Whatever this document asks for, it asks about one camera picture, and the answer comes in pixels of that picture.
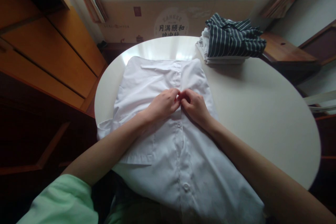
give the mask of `hand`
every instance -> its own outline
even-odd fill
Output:
[[[205,128],[212,119],[212,116],[206,108],[203,96],[190,89],[186,89],[177,99],[181,100],[181,104],[188,115],[202,128]]]
[[[180,94],[178,89],[166,89],[156,96],[151,104],[143,110],[150,122],[163,120],[174,113],[180,106],[180,100],[176,96]]]

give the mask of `shirt sleeve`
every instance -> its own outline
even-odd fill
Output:
[[[58,177],[32,202],[18,224],[98,223],[91,187],[70,174]]]

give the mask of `shirt button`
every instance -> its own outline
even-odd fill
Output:
[[[185,191],[189,191],[189,185],[187,183],[185,183],[183,185],[183,188],[184,188]]]

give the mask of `navy striped fabric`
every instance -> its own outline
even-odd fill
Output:
[[[263,33],[252,27],[249,19],[233,22],[215,13],[205,22],[209,26],[210,42],[208,57],[243,56],[259,57],[266,47]]]

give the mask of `round white table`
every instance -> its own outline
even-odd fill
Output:
[[[149,40],[119,55],[105,70],[94,101],[96,123],[113,117],[113,106],[128,60],[201,60],[220,122],[308,189],[320,163],[315,120],[299,93],[280,73],[258,58],[242,65],[205,65],[198,37]]]

